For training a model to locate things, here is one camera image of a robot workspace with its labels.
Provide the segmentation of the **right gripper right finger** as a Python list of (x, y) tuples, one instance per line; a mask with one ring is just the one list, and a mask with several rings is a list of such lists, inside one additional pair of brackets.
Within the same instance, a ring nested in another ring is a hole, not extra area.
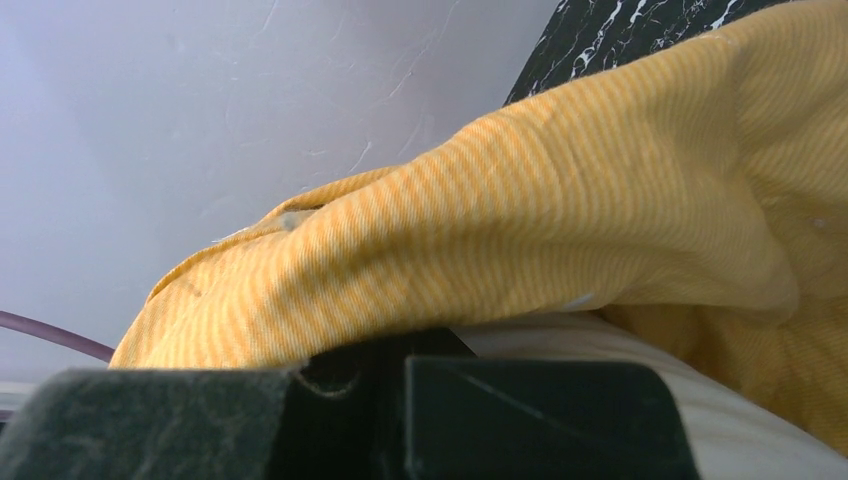
[(417, 357), (406, 365), (409, 479), (695, 479), (677, 404), (651, 368)]

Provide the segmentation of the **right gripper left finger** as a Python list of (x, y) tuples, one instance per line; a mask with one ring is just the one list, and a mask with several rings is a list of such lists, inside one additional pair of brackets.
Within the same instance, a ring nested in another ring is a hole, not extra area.
[(4, 479), (263, 479), (289, 376), (67, 371), (1, 434)]

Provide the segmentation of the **white pillow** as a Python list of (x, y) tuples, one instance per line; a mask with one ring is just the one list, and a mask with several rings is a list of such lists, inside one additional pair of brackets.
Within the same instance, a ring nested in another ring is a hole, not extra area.
[(847, 460), (672, 355), (588, 312), (525, 315), (459, 327), (484, 358), (626, 361), (668, 385), (704, 479), (844, 479)]

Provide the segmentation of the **yellow and blue pillowcase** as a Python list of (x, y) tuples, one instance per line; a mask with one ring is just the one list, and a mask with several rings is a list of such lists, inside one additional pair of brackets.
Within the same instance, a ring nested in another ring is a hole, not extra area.
[(847, 5), (792, 1), (293, 197), (149, 294), (114, 368), (251, 368), (534, 312), (847, 449)]

